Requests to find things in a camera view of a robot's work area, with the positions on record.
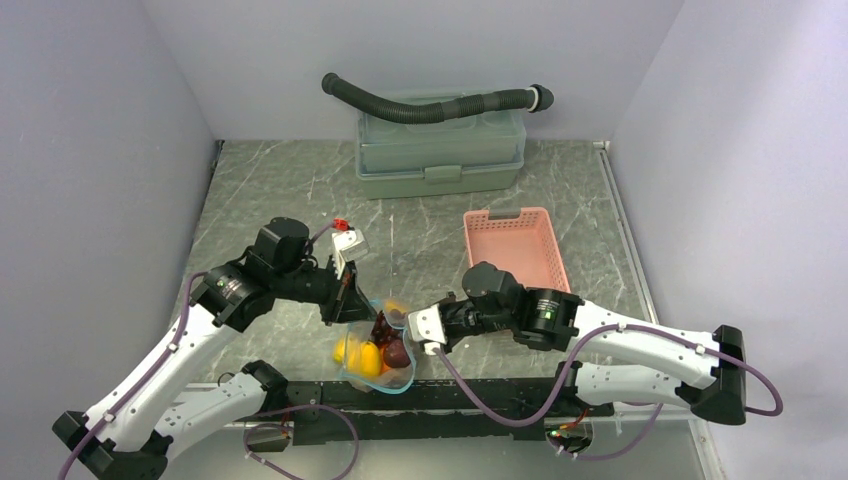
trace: gray wall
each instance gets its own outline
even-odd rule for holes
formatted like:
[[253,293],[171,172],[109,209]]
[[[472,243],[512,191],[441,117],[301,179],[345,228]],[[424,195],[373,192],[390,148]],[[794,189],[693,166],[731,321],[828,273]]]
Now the gray wall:
[[[51,433],[165,328],[213,137],[140,2],[0,14],[0,477],[55,478]],[[91,478],[77,466],[70,478]]]
[[786,400],[713,427],[731,479],[848,478],[845,25],[839,1],[690,0],[612,141],[661,321],[742,328]]
[[144,0],[225,139],[350,138],[335,71],[368,90],[540,83],[536,138],[608,139],[682,0]]

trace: gray marble countertop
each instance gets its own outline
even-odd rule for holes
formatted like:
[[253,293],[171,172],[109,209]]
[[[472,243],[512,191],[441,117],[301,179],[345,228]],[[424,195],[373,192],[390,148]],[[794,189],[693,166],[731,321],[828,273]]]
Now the gray marble countertop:
[[[591,142],[528,141],[525,167],[507,190],[438,197],[366,200],[354,175],[352,142],[226,142],[203,209],[187,271],[238,257],[271,218],[288,216],[313,231],[332,217],[361,229],[370,253],[357,261],[370,298],[415,308],[461,291],[468,268],[462,215],[468,210],[545,207],[574,293],[644,318],[613,203]],[[329,236],[315,247],[330,252]],[[344,326],[326,327],[318,307],[278,301],[198,376],[214,382],[263,359],[289,380],[334,380],[332,348]],[[451,359],[469,378],[551,376],[561,352],[534,352],[502,332],[466,339]],[[447,378],[434,357],[416,378]]]

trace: black cable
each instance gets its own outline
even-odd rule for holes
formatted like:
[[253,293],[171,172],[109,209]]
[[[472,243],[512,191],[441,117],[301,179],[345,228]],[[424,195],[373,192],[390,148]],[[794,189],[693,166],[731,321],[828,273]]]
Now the black cable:
[[469,95],[426,105],[410,105],[378,97],[342,80],[335,73],[324,75],[321,88],[324,89],[324,93],[338,98],[357,110],[389,122],[403,124],[441,123],[453,118],[521,108],[534,113],[545,110],[554,103],[554,94],[541,85],[532,85],[527,89],[499,90],[482,95]]
[[235,374],[235,373],[233,373],[233,372],[224,372],[224,373],[222,373],[222,374],[221,374],[221,376],[220,376],[220,377],[218,377],[218,386],[219,386],[219,387],[221,386],[221,379],[222,379],[222,378],[224,378],[224,375],[229,375],[229,376],[230,376],[230,379],[232,379],[233,377],[235,377],[235,376],[236,376],[236,374]]

